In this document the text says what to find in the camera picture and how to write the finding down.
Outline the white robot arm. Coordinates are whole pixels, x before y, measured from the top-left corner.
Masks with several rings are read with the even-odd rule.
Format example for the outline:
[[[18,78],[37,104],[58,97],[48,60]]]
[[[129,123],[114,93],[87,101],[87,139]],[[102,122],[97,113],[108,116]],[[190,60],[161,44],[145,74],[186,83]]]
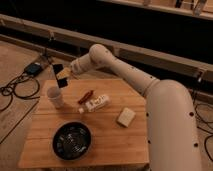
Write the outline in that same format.
[[[107,67],[146,99],[147,141],[151,171],[202,171],[192,97],[181,83],[160,80],[115,57],[101,44],[56,74],[67,78]]]

